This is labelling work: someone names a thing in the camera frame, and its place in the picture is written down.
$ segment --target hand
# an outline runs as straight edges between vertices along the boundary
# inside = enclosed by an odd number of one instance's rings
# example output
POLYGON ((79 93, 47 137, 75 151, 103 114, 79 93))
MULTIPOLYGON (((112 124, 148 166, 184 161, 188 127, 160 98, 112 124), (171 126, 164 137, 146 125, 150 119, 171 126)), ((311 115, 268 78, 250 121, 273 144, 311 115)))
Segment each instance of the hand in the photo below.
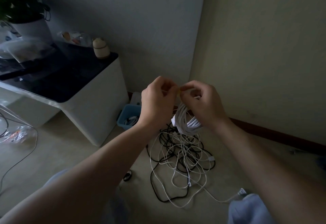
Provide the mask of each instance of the hand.
POLYGON ((155 131, 169 123, 178 86, 170 79, 159 76, 141 92, 141 115, 138 125, 145 125, 155 131))
POLYGON ((231 121, 222 106, 221 98, 216 89, 209 84, 191 81, 180 87, 181 101, 192 110, 196 119, 213 132, 220 133, 224 124, 231 121), (194 89, 190 94, 185 90, 194 89))

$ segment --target cables in basket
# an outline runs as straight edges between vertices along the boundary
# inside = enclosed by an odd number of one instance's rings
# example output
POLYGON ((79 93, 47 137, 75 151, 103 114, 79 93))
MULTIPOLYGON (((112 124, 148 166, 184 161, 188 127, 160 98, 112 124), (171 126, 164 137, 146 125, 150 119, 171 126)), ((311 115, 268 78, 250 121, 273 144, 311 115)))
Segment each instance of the cables in basket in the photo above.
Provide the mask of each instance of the cables in basket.
MULTIPOLYGON (((167 125, 166 129, 160 130, 160 134, 156 137, 150 150, 148 151, 148 145, 146 146, 146 150, 150 158, 150 163, 152 167, 152 172, 150 175, 151 185, 159 201, 171 202, 175 207, 183 208, 188 203, 190 203, 194 195, 196 195, 202 189, 204 189, 212 198, 214 198, 206 190, 205 185, 207 182, 206 172, 213 169, 216 165, 216 162, 211 152, 204 149, 204 144, 200 140, 199 134, 193 136, 182 135, 178 132, 178 129, 176 127, 173 127, 170 123, 169 125, 167 125), (157 158, 153 158, 152 149, 157 140, 159 140, 160 143, 160 152, 158 153, 157 158), (157 169, 159 165, 163 164, 166 164, 169 168, 173 170, 173 176, 171 179, 172 184, 179 189, 187 190, 184 195, 169 197, 165 186, 155 173, 155 169, 157 169), (180 187, 174 183, 173 179, 177 174, 182 175, 185 178, 184 186, 180 187), (155 186, 153 184, 153 175, 160 182, 167 196, 166 200, 163 200, 159 197, 157 190, 155 189, 155 186), (200 180, 202 177, 204 178, 204 184, 201 185, 200 180), (198 185, 199 189, 190 197, 190 199, 183 206, 176 205, 173 200, 186 198, 189 194, 189 188, 192 185, 198 185)), ((244 193, 245 191, 241 189, 238 194, 232 196, 231 198, 225 201, 219 201, 216 198, 214 199, 218 202, 228 202, 235 196, 244 193)))

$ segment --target floor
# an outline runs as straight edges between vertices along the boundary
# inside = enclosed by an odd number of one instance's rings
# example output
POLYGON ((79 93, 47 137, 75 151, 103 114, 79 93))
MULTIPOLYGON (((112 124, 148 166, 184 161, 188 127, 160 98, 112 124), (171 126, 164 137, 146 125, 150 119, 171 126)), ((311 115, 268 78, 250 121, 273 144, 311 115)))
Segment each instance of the floor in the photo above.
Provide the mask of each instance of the floor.
MULTIPOLYGON (((38 131, 39 141, 35 151, 15 166, 4 179, 3 193, 0 196, 0 216, 42 187, 53 174, 74 166, 98 149, 88 142, 62 112, 38 131)), ((120 127, 115 127, 106 142, 121 132, 123 130, 120 127)), ((216 159, 216 167, 208 172, 209 192, 216 198, 224 200, 241 187, 254 191, 250 181, 225 146, 207 130, 203 130, 201 136, 205 149, 216 159)), ((287 151, 291 148, 289 146, 260 137, 256 139, 285 163, 326 185, 326 173, 316 166, 315 155, 290 155, 287 151)), ((26 155, 33 148, 34 142, 35 140, 30 139, 22 144, 0 143, 0 176, 26 155)), ((150 185, 151 167, 146 150, 140 154, 132 170, 132 179, 121 185, 121 194, 131 209, 131 223, 201 223, 203 220, 206 223, 227 222, 228 205, 216 202, 206 192, 196 195, 184 209, 176 208, 170 203, 159 202, 150 185)), ((170 171, 162 167, 158 174, 164 179, 164 176, 170 175, 170 171)), ((171 194, 180 193, 170 187, 170 176, 165 178, 164 182, 171 194)), ((194 188, 191 188, 190 193, 196 190, 194 188)), ((164 198, 164 193, 159 187, 158 189, 160 196, 164 198)), ((183 199, 177 203, 182 204, 185 201, 183 199)))

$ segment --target white wall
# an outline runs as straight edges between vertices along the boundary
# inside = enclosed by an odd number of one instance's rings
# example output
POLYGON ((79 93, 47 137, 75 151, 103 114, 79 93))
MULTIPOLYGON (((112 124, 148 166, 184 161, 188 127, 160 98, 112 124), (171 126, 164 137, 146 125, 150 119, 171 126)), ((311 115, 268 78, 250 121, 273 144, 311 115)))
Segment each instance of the white wall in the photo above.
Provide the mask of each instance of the white wall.
POLYGON ((164 75, 189 79, 203 0, 47 0, 53 34, 80 30, 120 54, 129 91, 164 75))
POLYGON ((229 116, 326 144, 326 0, 204 0, 191 79, 229 116))

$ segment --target small wooden jar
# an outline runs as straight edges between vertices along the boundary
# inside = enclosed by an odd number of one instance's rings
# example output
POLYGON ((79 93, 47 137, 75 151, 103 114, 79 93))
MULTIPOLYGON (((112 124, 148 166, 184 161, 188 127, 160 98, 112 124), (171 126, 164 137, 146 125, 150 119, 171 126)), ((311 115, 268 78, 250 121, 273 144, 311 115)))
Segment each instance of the small wooden jar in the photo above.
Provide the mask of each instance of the small wooden jar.
POLYGON ((93 48, 95 56, 98 59, 105 59, 110 55, 110 50, 108 48, 108 45, 102 38, 96 38, 93 41, 93 48))

